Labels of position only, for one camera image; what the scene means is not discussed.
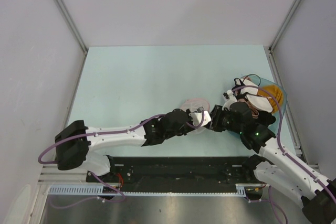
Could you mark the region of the white mesh laundry bag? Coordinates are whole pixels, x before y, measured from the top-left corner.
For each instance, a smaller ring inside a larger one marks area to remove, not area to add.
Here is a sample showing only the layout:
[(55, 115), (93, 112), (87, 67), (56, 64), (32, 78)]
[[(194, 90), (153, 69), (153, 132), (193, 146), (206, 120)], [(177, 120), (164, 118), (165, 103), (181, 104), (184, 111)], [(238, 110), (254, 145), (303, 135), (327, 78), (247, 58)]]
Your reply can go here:
[[(195, 112), (200, 107), (202, 107), (206, 111), (209, 111), (210, 104), (207, 100), (201, 98), (188, 99), (180, 106), (180, 109), (182, 109), (183, 111), (189, 109), (191, 112)], [(205, 127), (200, 127), (197, 130), (191, 131), (190, 134), (191, 135), (201, 134), (205, 130), (206, 130)]]

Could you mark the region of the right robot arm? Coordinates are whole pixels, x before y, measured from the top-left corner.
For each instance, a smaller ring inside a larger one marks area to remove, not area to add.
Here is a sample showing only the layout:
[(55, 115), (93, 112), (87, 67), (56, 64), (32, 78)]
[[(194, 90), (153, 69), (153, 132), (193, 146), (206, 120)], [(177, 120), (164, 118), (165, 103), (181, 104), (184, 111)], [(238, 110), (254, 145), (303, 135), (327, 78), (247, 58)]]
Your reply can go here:
[(302, 209), (310, 223), (335, 221), (335, 180), (288, 151), (274, 132), (253, 118), (247, 104), (216, 105), (210, 116), (208, 129), (237, 133), (247, 149), (255, 151), (242, 169), (245, 181), (259, 180), (277, 189)]

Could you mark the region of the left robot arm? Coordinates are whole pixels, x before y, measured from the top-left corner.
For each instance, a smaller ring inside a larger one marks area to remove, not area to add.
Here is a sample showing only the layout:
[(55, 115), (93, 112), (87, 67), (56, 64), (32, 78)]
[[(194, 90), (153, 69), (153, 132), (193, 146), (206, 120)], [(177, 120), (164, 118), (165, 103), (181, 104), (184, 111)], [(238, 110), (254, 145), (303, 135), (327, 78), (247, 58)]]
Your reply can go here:
[(159, 145), (172, 137), (187, 135), (204, 126), (208, 122), (207, 116), (204, 110), (191, 112), (175, 109), (124, 130), (88, 127), (83, 120), (74, 121), (55, 137), (57, 168), (82, 168), (110, 182), (115, 178), (116, 169), (112, 166), (111, 158), (98, 154), (98, 150)]

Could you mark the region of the white bra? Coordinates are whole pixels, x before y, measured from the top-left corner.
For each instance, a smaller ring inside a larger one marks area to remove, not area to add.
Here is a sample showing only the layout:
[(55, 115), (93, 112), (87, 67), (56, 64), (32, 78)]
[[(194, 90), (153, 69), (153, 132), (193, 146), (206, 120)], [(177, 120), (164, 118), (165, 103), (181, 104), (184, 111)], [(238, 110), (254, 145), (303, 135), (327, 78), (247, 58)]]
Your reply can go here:
[(238, 87), (243, 87), (236, 91), (237, 100), (243, 100), (248, 102), (253, 108), (258, 111), (272, 112), (272, 106), (267, 99), (258, 94), (259, 89), (255, 88), (257, 85), (250, 81), (248, 78), (236, 78), (235, 84)]

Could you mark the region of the blue translucent plastic basin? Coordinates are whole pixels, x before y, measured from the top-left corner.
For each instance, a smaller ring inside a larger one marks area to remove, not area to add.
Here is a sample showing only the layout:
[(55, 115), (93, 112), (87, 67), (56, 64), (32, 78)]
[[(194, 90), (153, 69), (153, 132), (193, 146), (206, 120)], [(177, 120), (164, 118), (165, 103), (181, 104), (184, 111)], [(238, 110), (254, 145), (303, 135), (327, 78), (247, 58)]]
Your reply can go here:
[[(283, 119), (284, 119), (284, 115), (285, 115), (285, 109), (286, 109), (286, 105), (287, 105), (287, 94), (286, 92), (284, 91), (284, 89), (279, 86), (278, 84), (270, 81), (270, 80), (267, 80), (265, 78), (261, 78), (260, 76), (252, 73), (252, 74), (248, 74), (246, 76), (242, 76), (240, 78), (244, 78), (244, 79), (249, 79), (250, 81), (252, 81), (254, 84), (256, 84), (257, 86), (255, 88), (257, 89), (261, 89), (262, 90), (262, 87), (264, 86), (268, 86), (268, 85), (271, 85), (271, 84), (275, 84), (277, 85), (278, 87), (280, 87), (283, 91), (283, 94), (284, 94), (284, 100), (283, 100), (283, 105), (280, 107), (279, 104), (276, 102), (277, 106), (278, 106), (278, 112), (274, 113), (274, 116), (276, 118), (276, 121), (274, 124), (268, 126), (268, 128), (273, 131), (274, 133), (278, 133), (279, 129), (281, 128), (280, 124), (283, 122)], [(234, 82), (234, 86), (230, 89), (233, 91), (233, 93), (236, 91), (236, 90), (240, 90), (242, 89), (243, 87), (238, 87), (235, 82)]]

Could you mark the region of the mustard yellow garment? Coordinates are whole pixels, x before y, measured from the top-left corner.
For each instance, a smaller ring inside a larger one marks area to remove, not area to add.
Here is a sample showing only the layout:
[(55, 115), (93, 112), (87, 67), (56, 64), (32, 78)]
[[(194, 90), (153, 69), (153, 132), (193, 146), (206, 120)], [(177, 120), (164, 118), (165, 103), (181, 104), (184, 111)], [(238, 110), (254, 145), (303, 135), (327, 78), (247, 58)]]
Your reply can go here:
[(267, 98), (272, 107), (272, 114), (278, 112), (278, 106), (281, 107), (284, 103), (284, 93), (280, 87), (275, 84), (262, 87), (262, 90), (258, 90), (257, 94), (261, 97)]

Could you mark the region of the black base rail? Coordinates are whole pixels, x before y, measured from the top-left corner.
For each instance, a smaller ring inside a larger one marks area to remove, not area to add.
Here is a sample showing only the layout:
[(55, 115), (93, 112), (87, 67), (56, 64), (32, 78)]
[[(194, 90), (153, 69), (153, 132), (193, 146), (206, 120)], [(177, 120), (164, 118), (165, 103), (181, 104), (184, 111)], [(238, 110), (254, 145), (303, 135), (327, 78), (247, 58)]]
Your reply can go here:
[(213, 187), (216, 184), (262, 185), (238, 157), (114, 157), (112, 171), (100, 176), (105, 183), (138, 187)]

